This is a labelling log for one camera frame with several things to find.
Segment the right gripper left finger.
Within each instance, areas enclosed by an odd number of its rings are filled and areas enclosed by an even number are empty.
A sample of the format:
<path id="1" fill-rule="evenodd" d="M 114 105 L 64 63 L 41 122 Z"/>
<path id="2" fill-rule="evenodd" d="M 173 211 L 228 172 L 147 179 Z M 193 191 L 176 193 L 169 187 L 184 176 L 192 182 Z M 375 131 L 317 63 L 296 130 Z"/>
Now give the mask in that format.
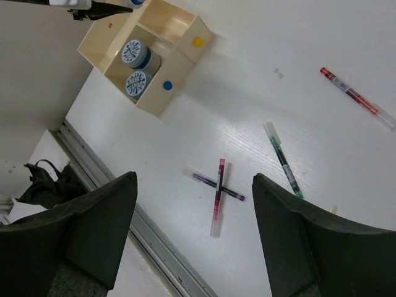
<path id="1" fill-rule="evenodd" d="M 1 227 L 2 296 L 106 296 L 109 289 L 67 256 L 82 214 L 99 203 L 86 194 Z"/>

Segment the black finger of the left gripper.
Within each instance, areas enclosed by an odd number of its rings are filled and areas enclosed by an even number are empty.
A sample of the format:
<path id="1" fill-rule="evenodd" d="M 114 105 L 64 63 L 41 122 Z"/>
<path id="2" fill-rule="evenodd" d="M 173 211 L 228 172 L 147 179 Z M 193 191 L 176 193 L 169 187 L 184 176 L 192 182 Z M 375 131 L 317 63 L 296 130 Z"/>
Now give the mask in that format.
<path id="1" fill-rule="evenodd" d="M 72 16 L 74 20 L 100 20 L 115 14 L 133 13 L 130 7 L 119 6 L 107 2 L 92 1 L 92 6 L 88 10 L 73 9 Z"/>

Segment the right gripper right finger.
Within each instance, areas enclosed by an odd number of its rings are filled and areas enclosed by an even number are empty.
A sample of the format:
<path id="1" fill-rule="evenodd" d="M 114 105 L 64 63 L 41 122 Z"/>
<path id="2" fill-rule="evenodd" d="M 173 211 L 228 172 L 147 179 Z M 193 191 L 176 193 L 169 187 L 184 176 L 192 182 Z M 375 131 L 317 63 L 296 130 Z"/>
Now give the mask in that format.
<path id="1" fill-rule="evenodd" d="M 273 296 L 394 296 L 395 232 L 339 217 L 263 174 L 254 210 Z"/>

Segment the blue capped glue bottle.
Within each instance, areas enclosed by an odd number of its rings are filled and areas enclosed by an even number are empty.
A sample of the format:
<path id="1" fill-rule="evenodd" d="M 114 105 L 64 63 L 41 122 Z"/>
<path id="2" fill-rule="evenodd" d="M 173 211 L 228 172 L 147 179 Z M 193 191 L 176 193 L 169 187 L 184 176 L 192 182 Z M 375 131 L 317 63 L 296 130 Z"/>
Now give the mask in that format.
<path id="1" fill-rule="evenodd" d="M 128 4 L 135 8 L 141 7 L 144 2 L 145 0 L 128 0 Z"/>

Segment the blue white round jar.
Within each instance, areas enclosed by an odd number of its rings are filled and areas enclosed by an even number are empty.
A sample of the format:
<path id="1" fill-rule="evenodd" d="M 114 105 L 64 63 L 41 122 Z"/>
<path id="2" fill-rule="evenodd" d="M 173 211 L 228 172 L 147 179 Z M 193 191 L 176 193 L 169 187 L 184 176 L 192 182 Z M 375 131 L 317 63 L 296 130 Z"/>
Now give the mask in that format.
<path id="1" fill-rule="evenodd" d="M 142 70 L 155 75 L 161 66 L 161 57 L 142 40 L 129 40 L 121 52 L 121 59 L 133 70 Z"/>

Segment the pink gel pen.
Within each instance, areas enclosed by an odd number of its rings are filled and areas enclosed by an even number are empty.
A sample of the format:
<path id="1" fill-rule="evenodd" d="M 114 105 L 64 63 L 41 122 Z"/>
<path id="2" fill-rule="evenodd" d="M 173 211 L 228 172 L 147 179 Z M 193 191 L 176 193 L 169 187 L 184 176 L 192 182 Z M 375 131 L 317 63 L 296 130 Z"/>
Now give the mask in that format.
<path id="1" fill-rule="evenodd" d="M 216 186 L 215 201 L 213 206 L 212 224 L 210 230 L 211 237 L 217 237 L 220 234 L 220 203 L 221 203 L 225 163 L 226 160 L 224 158 L 221 158 L 218 167 L 217 186 Z"/>

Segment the green gel pen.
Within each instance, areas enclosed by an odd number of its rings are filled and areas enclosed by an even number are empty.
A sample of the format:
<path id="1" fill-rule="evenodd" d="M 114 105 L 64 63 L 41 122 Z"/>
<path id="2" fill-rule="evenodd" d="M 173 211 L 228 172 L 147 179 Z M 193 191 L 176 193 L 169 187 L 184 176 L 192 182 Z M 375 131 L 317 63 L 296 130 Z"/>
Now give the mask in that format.
<path id="1" fill-rule="evenodd" d="M 281 140 L 275 130 L 275 127 L 272 122 L 266 122 L 264 125 L 264 130 L 265 133 L 267 134 L 267 137 L 269 138 L 270 143 L 272 144 L 273 149 L 275 150 L 275 153 L 277 155 L 277 158 L 281 164 L 281 167 L 286 175 L 286 178 L 295 194 L 295 196 L 304 199 L 303 193 L 295 179 L 295 176 L 288 164 L 288 161 L 283 153 L 282 147 L 281 147 Z"/>

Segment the purple gel pen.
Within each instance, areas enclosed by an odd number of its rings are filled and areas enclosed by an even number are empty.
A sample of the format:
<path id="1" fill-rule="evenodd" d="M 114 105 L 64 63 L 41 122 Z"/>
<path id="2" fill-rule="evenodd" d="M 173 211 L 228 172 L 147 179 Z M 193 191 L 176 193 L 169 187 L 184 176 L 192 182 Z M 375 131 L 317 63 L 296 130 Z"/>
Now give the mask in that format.
<path id="1" fill-rule="evenodd" d="M 202 182 L 202 183 L 204 183 L 212 188 L 215 188 L 215 189 L 217 188 L 216 180 L 211 179 L 208 176 L 206 176 L 196 170 L 193 170 L 192 168 L 185 167 L 182 170 L 182 174 L 187 176 L 188 178 L 191 178 L 191 179 L 197 181 L 197 182 Z M 246 200 L 246 196 L 244 194 L 234 191 L 233 189 L 230 189 L 226 186 L 222 186 L 222 192 L 224 192 L 224 193 L 228 194 L 229 196 L 231 196 L 235 199 L 238 199 L 240 201 Z"/>

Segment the red gel pen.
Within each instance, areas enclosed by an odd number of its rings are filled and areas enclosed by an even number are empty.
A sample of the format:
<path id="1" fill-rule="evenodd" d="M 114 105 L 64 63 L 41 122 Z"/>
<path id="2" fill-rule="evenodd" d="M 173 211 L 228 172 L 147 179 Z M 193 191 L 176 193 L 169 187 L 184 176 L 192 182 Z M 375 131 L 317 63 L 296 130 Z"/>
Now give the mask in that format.
<path id="1" fill-rule="evenodd" d="M 355 89 L 351 88 L 346 82 L 337 77 L 333 72 L 327 68 L 322 67 L 319 71 L 324 77 L 326 77 L 331 83 L 339 88 L 343 93 L 348 95 L 352 100 L 362 106 L 368 113 L 374 116 L 380 123 L 391 131 L 395 130 L 395 118 L 384 111 L 380 106 L 370 102 Z"/>

